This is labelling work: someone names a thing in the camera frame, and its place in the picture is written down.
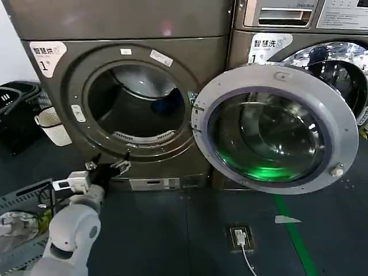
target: control panel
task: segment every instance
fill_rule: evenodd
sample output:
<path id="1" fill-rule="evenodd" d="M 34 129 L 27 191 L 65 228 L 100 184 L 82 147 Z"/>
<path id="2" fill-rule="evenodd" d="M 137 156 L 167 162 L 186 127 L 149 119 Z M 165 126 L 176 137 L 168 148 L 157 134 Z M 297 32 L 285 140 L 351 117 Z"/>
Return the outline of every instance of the control panel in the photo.
<path id="1" fill-rule="evenodd" d="M 368 0 L 326 0 L 317 29 L 368 30 Z"/>

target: green light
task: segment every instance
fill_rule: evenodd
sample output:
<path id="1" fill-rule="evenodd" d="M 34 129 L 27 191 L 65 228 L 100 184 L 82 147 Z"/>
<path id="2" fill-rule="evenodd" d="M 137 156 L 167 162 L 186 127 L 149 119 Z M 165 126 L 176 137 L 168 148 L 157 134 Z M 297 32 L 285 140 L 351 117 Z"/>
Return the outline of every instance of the green light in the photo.
<path id="1" fill-rule="evenodd" d="M 251 166 L 249 164 L 248 167 L 240 166 L 237 164 L 232 158 L 226 156 L 224 154 L 219 154 L 220 158 L 225 161 L 226 164 L 235 168 L 236 171 L 240 172 L 243 175 L 249 176 L 256 180 L 260 181 L 268 181 L 268 182 L 277 182 L 277 181 L 288 181 L 293 179 L 296 174 L 290 171 L 285 167 L 274 167 L 274 166 Z"/>

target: laundry basket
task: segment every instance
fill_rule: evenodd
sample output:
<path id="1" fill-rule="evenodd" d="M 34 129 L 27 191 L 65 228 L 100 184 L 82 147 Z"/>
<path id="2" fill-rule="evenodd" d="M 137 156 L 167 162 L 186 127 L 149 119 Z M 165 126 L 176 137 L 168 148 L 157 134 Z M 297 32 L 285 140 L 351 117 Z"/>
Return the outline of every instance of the laundry basket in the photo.
<path id="1" fill-rule="evenodd" d="M 0 86 L 0 144 L 15 156 L 42 136 L 33 118 L 41 111 L 37 83 L 9 82 Z"/>
<path id="2" fill-rule="evenodd" d="M 34 117 L 34 120 L 55 145 L 63 147 L 71 144 L 70 137 L 54 107 L 51 106 L 44 109 L 39 115 Z"/>

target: green floor line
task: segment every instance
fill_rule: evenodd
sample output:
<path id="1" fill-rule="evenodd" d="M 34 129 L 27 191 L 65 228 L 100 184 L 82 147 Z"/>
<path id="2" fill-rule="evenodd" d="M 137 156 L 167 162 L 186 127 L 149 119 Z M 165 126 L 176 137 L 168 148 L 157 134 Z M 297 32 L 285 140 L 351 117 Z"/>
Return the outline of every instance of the green floor line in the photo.
<path id="1" fill-rule="evenodd" d="M 291 217 L 288 207 L 286 206 L 284 200 L 282 199 L 282 196 L 275 195 L 274 198 L 277 204 L 277 208 L 280 211 L 281 215 L 286 216 L 286 217 Z M 305 273 L 307 274 L 307 276 L 316 276 L 317 271 L 316 271 L 315 264 L 313 263 L 312 259 L 309 257 L 308 250 L 306 249 L 303 243 L 303 239 L 301 238 L 301 235 L 299 234 L 299 231 L 297 230 L 295 224 L 287 223 L 286 229 L 299 255 L 299 258 L 304 267 Z"/>

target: black basket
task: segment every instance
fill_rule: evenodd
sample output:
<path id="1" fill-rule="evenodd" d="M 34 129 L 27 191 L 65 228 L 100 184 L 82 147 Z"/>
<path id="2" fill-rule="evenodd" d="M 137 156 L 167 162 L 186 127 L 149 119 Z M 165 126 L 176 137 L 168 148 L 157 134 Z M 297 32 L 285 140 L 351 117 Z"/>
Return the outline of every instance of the black basket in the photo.
<path id="1" fill-rule="evenodd" d="M 41 107 L 40 86 L 31 82 L 9 82 L 0 86 L 0 142 L 17 155 L 37 140 L 43 131 L 34 117 Z"/>

